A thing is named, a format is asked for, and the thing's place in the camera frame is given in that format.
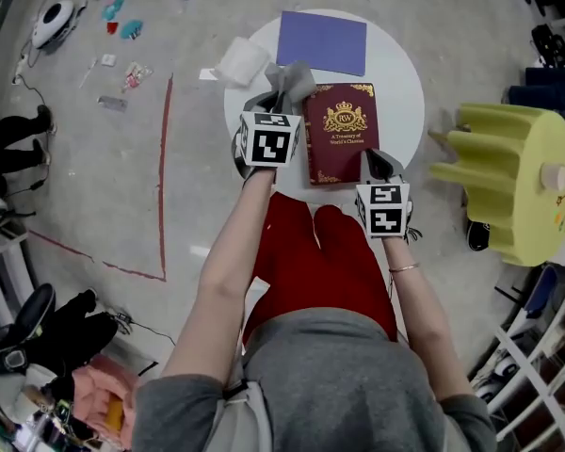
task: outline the hardcover book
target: hardcover book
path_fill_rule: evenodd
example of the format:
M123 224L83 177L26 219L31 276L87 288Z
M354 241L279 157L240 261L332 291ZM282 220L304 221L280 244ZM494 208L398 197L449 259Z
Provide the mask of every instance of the hardcover book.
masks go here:
M360 181L360 153L379 148L372 84L321 84L303 101L310 183Z

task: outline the red pants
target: red pants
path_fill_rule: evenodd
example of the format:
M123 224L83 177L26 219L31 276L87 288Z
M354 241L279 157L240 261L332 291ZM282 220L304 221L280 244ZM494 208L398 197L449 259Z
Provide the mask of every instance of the red pants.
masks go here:
M245 342L270 318L315 307L369 316L396 341L396 316L377 259L360 224L335 206L319 208L312 221L305 202L275 193L253 274L270 288L251 312Z

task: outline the purple notebook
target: purple notebook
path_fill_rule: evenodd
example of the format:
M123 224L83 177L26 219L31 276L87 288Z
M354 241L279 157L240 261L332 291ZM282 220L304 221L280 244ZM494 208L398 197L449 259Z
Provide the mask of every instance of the purple notebook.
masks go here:
M276 63L308 62L312 69L364 75L366 24L313 13L284 11Z

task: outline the gray shirt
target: gray shirt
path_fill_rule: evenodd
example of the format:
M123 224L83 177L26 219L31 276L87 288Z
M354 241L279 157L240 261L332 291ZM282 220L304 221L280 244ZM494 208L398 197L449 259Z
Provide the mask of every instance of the gray shirt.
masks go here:
M278 316L253 332L244 365L264 393L274 452L496 448L485 403L471 395L438 403L419 358L363 315ZM148 382L137 393L133 450L201 452L221 399L205 376Z

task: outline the pink cloth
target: pink cloth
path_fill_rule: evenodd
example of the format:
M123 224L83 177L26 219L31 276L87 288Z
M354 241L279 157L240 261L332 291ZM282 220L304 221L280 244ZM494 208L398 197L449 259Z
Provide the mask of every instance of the pink cloth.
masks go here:
M132 446L132 430L136 421L135 391L138 376L128 372L104 355L73 371L73 417L84 422L118 446ZM111 396L123 401L123 425L117 432L105 424Z

